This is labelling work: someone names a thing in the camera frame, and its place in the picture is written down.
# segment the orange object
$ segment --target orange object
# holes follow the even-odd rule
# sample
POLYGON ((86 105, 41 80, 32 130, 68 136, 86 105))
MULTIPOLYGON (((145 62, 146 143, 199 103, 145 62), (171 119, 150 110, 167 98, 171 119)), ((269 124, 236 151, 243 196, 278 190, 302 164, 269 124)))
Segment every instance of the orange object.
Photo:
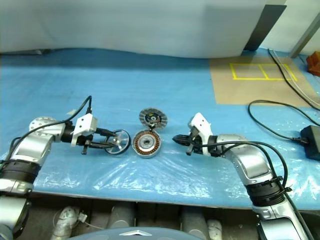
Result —
POLYGON ((306 58, 308 63, 308 72, 320 77, 320 51, 315 51, 306 58))

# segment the black power adapter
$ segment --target black power adapter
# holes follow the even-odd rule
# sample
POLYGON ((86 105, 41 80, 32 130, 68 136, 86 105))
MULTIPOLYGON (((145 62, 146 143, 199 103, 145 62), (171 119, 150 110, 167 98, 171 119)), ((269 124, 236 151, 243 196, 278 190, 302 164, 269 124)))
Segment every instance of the black power adapter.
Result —
POLYGON ((307 126, 300 134, 302 139, 307 140, 307 143, 303 144, 306 157, 320 161, 320 127, 307 126))

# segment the silver robotic arm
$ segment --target silver robotic arm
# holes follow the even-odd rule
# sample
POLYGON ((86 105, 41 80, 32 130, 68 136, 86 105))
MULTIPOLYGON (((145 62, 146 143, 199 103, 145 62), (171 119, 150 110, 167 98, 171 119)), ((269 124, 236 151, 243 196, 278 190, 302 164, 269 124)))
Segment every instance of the silver robotic arm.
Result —
POLYGON ((29 132, 0 164, 0 240, 12 240, 24 229, 31 206, 28 194, 34 188, 52 143, 83 146, 82 154, 87 153, 87 148, 105 149, 110 154, 121 154, 129 148, 130 136, 125 130, 109 131, 97 125, 90 107, 75 125, 47 116, 37 117, 30 123, 29 132), (94 134, 106 137, 105 141, 94 142, 94 134))
POLYGON ((186 153, 189 156, 195 152, 224 157, 232 162, 252 201, 252 209, 260 219, 257 231, 262 240, 309 239, 285 195, 280 183, 282 178, 272 174, 264 155, 256 146, 244 144, 249 141, 240 135, 214 136, 210 123, 201 113, 191 119, 189 128, 189 135, 177 135, 173 140, 188 146, 186 153))

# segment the blue plastic sheet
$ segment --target blue plastic sheet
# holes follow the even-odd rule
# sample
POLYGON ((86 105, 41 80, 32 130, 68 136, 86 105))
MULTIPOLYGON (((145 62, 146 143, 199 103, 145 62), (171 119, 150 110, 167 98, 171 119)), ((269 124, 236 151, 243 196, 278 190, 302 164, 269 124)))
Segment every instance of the blue plastic sheet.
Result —
MULTIPOLYGON (((260 56, 267 53, 258 52, 260 56)), ((303 63, 295 60, 299 67, 303 63)), ((305 74, 316 91, 317 80, 305 74)), ((50 155, 34 183, 37 192, 138 202, 174 203, 210 207, 249 208, 245 187, 228 160, 185 154, 172 141, 187 134, 187 123, 201 112, 215 135, 239 134, 276 147, 289 170, 288 186, 300 209, 320 209, 320 163, 305 157, 302 146, 278 139, 259 128, 245 105, 216 104, 205 59, 138 55, 98 49, 66 49, 43 56, 3 56, 1 66, 2 158, 12 138, 28 130, 39 116, 62 120, 92 95, 98 127, 126 129, 133 137, 145 129, 139 112, 162 110, 168 124, 158 130, 163 142, 158 155, 144 159, 130 148, 113 156, 101 149, 53 143, 50 155)), ((319 114, 303 108, 319 120, 319 114)), ((310 125, 307 119, 280 106, 255 106, 268 126, 291 136, 310 125)), ((281 162, 270 153, 279 175, 281 162)))

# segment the circular disc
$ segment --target circular disc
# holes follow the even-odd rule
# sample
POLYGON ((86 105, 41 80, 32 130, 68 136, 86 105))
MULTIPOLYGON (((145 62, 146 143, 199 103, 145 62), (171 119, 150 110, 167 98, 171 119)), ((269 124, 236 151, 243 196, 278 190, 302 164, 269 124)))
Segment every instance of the circular disc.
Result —
POLYGON ((115 144, 112 147, 107 147, 104 150, 113 155, 118 155, 124 153, 126 150, 128 150, 131 138, 129 133, 126 130, 118 129, 113 131, 117 136, 109 136, 106 138, 106 143, 113 143, 115 144))
POLYGON ((161 147, 161 138, 155 131, 138 132, 132 141, 134 151, 142 158, 152 158, 161 147))
POLYGON ((139 119, 142 125, 151 129, 163 129, 167 123, 167 116, 156 108, 145 108, 139 114, 139 119))

